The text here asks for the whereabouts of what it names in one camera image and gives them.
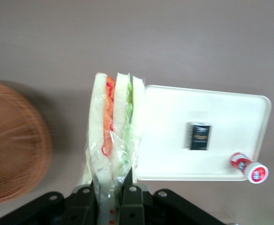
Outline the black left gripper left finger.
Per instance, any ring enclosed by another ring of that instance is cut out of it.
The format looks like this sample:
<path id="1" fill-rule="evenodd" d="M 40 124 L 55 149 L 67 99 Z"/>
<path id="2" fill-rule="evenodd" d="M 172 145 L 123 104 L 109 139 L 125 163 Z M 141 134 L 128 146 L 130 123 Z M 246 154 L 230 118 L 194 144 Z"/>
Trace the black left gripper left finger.
<path id="1" fill-rule="evenodd" d="M 93 184 L 76 187 L 65 199 L 66 225 L 96 225 L 98 205 Z"/>

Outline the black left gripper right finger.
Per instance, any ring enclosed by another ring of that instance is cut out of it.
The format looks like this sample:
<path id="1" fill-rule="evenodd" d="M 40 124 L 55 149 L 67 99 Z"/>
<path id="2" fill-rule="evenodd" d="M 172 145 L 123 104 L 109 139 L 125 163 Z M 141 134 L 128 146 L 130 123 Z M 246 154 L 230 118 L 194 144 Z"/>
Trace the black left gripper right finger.
<path id="1" fill-rule="evenodd" d="M 143 191 L 133 183 L 133 175 L 129 173 L 122 185 L 122 197 L 119 213 L 120 225 L 145 225 Z"/>

